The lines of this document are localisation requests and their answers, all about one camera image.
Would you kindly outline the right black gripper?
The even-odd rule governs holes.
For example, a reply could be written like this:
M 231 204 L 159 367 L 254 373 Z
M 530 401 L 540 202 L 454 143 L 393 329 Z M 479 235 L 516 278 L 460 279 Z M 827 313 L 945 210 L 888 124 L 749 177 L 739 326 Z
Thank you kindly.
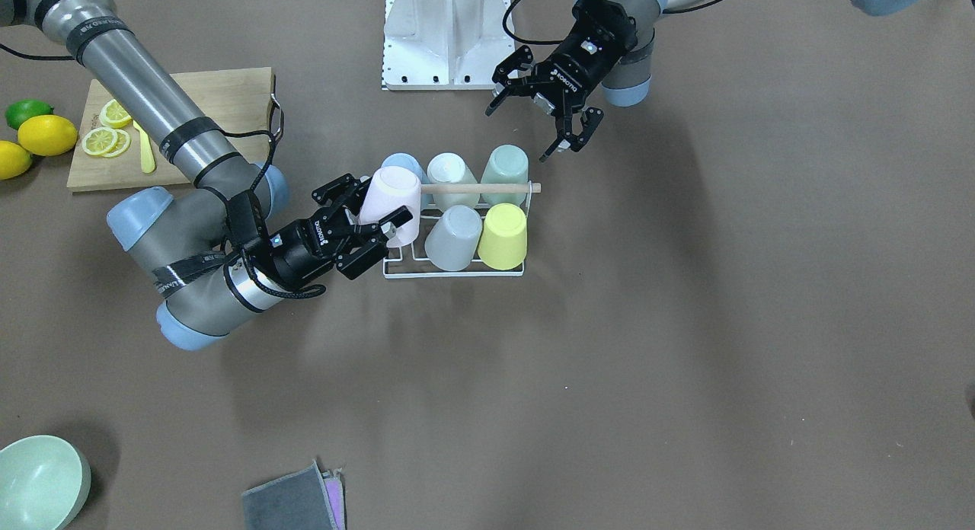
M 361 211 L 369 186 L 369 176 L 345 174 L 331 180 L 312 191 L 315 203 L 326 208 L 274 234 L 256 218 L 254 234 L 241 243 L 245 262 L 255 267 L 264 285 L 280 291 L 299 291 L 331 270 L 348 279 L 362 276 L 387 257 L 397 227 L 412 219 L 403 205 L 375 224 L 356 224 L 350 211 Z

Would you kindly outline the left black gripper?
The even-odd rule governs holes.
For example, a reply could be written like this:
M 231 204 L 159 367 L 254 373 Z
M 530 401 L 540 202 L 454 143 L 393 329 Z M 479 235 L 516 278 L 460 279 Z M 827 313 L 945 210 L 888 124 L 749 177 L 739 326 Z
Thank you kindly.
M 549 116 L 556 116 L 556 140 L 540 155 L 546 162 L 555 152 L 580 152 L 591 141 L 605 114 L 588 107 L 580 116 L 581 131 L 572 132 L 572 113 L 585 106 L 589 95 L 609 75 L 614 65 L 636 47 L 636 21 L 624 6 L 612 0 L 577 0 L 572 6 L 574 24 L 555 50 L 534 65 L 532 48 L 521 46 L 499 62 L 492 75 L 494 99 L 487 105 L 490 117 L 508 98 L 530 97 Z M 514 72 L 530 72 L 530 78 L 512 78 Z

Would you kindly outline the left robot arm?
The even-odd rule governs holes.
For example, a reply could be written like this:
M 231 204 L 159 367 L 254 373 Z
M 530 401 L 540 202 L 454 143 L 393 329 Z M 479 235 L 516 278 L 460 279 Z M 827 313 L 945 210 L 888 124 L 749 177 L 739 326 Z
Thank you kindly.
M 519 38 L 519 47 L 492 72 L 491 116 L 509 97 L 527 97 L 553 118 L 556 137 L 542 153 L 580 152 L 594 137 L 605 111 L 590 104 L 602 91 L 606 103 L 633 107 L 647 99 L 656 27 L 722 0 L 574 0 L 572 26 L 550 40 L 551 54 L 537 59 L 537 40 Z

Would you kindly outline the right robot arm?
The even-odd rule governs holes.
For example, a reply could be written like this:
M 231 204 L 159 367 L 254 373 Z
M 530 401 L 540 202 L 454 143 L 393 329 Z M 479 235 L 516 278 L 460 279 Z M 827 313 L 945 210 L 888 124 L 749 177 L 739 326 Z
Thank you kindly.
M 359 222 L 379 180 L 345 174 L 313 191 L 310 217 L 269 231 L 266 219 L 289 201 L 273 165 L 281 129 L 261 129 L 264 161 L 244 156 L 233 134 L 146 50 L 113 0 L 2 0 L 2 23 L 29 24 L 62 45 L 131 113 L 150 155 L 187 187 L 175 196 L 168 180 L 143 180 L 107 214 L 119 246 L 161 296 L 161 335 L 180 349 L 212 345 L 283 300 L 321 296 L 326 289 L 316 279 L 331 270 L 361 276 L 418 215 L 394 203 Z

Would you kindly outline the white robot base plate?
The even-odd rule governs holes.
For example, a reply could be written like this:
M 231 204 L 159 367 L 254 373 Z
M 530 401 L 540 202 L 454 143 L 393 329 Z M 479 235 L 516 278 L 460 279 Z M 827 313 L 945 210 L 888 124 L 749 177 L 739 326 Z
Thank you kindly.
M 502 28 L 512 0 L 385 0 L 381 86 L 388 91 L 494 90 L 514 51 Z

